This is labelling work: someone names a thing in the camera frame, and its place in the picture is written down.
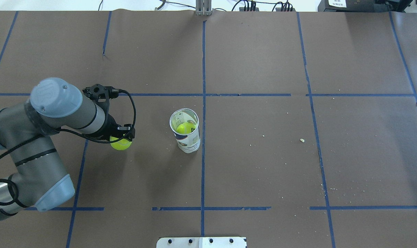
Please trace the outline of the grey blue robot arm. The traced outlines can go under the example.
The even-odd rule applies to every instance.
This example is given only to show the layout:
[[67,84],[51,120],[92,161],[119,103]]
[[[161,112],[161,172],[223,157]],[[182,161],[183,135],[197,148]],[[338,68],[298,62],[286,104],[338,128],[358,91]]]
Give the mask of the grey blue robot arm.
[[51,137],[67,132],[95,143],[131,143],[136,117],[119,125],[110,100],[128,91],[95,84],[83,90],[58,77],[35,86],[29,98],[0,110],[0,159],[17,171],[0,178],[0,221],[35,207],[46,212],[73,198],[75,187]]

